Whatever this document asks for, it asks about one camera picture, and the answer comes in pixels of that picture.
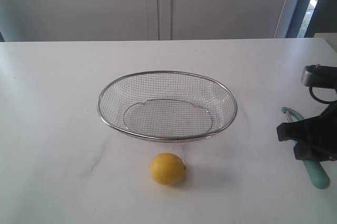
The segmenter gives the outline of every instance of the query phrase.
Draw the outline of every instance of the wire mesh basket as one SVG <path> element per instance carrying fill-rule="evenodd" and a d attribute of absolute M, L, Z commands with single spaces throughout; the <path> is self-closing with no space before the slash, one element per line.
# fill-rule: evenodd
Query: wire mesh basket
<path fill-rule="evenodd" d="M 97 103 L 110 127 L 160 142 L 186 142 L 227 128 L 237 103 L 221 83 L 172 71 L 130 74 L 107 85 Z"/>

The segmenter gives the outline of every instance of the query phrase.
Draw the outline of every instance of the yellow lemon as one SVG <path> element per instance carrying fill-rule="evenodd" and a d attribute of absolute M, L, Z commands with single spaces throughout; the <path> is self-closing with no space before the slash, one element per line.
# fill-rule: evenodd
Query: yellow lemon
<path fill-rule="evenodd" d="M 150 164 L 151 176 L 162 185 L 173 185 L 184 177 L 183 161 L 172 153 L 161 153 L 153 158 Z"/>

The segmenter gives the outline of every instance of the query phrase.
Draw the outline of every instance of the basket rim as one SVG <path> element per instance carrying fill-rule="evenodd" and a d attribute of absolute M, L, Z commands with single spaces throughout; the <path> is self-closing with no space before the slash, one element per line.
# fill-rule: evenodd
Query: basket rim
<path fill-rule="evenodd" d="M 215 130 L 215 131 L 211 131 L 208 133 L 203 133 L 203 134 L 199 134 L 199 135 L 190 135 L 190 136 L 182 136 L 182 137 L 154 137 L 154 136 L 147 136 L 147 135 L 142 135 L 142 134 L 138 134 L 138 133 L 134 133 L 131 132 L 129 130 L 125 130 L 124 128 L 121 127 L 117 127 L 111 123 L 109 123 L 104 116 L 102 115 L 102 111 L 100 108 L 100 104 L 101 104 L 101 100 L 103 95 L 105 94 L 106 90 L 108 90 L 112 85 L 116 84 L 117 82 L 129 78 L 129 77 L 133 77 L 133 76 L 139 76 L 139 75 L 150 75 L 150 74 L 180 74 L 180 75 L 189 75 L 189 76 L 194 76 L 194 77 L 198 77 L 198 78 L 203 78 L 203 79 L 207 79 L 211 82 L 216 83 L 217 85 L 221 86 L 223 89 L 225 89 L 227 91 L 227 93 L 229 94 L 229 96 L 232 98 L 232 101 L 234 103 L 234 114 L 231 118 L 231 120 L 229 121 L 229 123 L 227 123 L 227 125 Z M 194 139 L 200 139 L 200 138 L 205 138 L 205 137 L 209 137 L 211 135 L 215 135 L 223 130 L 225 130 L 226 128 L 228 128 L 235 120 L 236 115 L 237 115 L 237 101 L 234 97 L 234 95 L 232 94 L 232 92 L 225 86 L 223 85 L 221 82 L 213 79 L 213 78 L 209 78 L 203 75 L 199 75 L 199 74 L 194 74 L 194 73 L 187 73 L 187 72 L 180 72 L 180 71 L 175 71 L 175 70 L 153 70 L 153 71 L 147 71 L 147 72 L 138 72 L 138 73 L 132 73 L 132 74 L 128 74 L 125 76 L 122 76 L 120 78 L 115 79 L 114 81 L 112 81 L 111 83 L 109 83 L 106 87 L 104 87 L 104 89 L 101 91 L 99 97 L 98 97 L 98 101 L 97 101 L 97 112 L 99 117 L 101 118 L 101 120 L 106 123 L 109 127 L 116 129 L 124 134 L 127 134 L 129 136 L 132 137 L 136 137 L 136 138 L 141 138 L 144 140 L 149 140 L 149 141 L 156 141 L 156 142 L 188 142 L 188 141 L 192 141 Z"/>

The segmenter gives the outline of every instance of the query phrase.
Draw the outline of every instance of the white tabletop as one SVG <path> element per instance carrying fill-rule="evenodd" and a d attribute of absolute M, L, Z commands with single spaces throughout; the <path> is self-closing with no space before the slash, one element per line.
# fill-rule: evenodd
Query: white tabletop
<path fill-rule="evenodd" d="M 315 189 L 282 106 L 325 106 L 301 84 L 305 65 L 337 66 L 322 39 L 0 43 L 0 223 L 335 223 L 337 164 Z M 98 117 L 100 91 L 145 70 L 180 70 L 226 85 L 239 111 L 225 131 L 186 144 L 134 139 Z M 322 91 L 322 98 L 333 99 Z M 186 162 L 183 183 L 152 181 L 161 152 Z"/>

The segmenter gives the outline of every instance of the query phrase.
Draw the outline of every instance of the light blue handle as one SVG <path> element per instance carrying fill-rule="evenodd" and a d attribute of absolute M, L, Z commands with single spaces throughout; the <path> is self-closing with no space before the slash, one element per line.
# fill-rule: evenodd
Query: light blue handle
<path fill-rule="evenodd" d="M 284 114 L 288 111 L 289 114 L 297 120 L 304 120 L 304 117 L 300 113 L 291 108 L 282 107 L 281 111 Z M 326 189 L 329 187 L 330 178 L 326 174 L 320 162 L 315 160 L 304 160 L 303 163 L 314 187 L 318 189 Z"/>

